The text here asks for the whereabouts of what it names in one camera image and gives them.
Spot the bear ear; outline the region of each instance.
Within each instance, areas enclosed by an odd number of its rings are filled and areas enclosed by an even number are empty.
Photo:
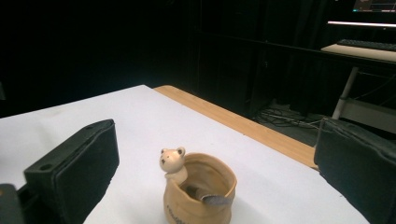
[[[184,147],[178,147],[177,148],[177,153],[180,155],[180,156],[184,156],[184,154],[186,154],[186,149],[184,148]]]

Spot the keyboard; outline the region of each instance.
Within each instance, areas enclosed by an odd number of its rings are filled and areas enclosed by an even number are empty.
[[[396,44],[378,43],[362,40],[342,39],[337,42],[337,45],[362,48],[362,49],[379,49],[387,51],[396,51]]]

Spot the animal figurine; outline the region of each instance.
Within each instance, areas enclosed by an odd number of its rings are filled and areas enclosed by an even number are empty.
[[[187,179],[187,169],[184,166],[185,154],[186,149],[184,147],[161,150],[160,166],[166,172],[165,178],[167,180],[173,179],[181,185]]]

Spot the monitor screen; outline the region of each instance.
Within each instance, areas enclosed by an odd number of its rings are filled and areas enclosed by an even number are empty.
[[[396,0],[334,0],[328,23],[396,30]]]

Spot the dark background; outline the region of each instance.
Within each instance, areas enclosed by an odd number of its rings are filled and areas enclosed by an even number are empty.
[[[1,3],[0,117],[145,84],[173,85],[251,117],[277,99],[330,115],[350,64],[198,41],[195,32],[305,49],[341,38],[396,42],[394,32],[326,25],[332,1],[149,0]],[[396,108],[394,71],[368,70],[352,95]]]

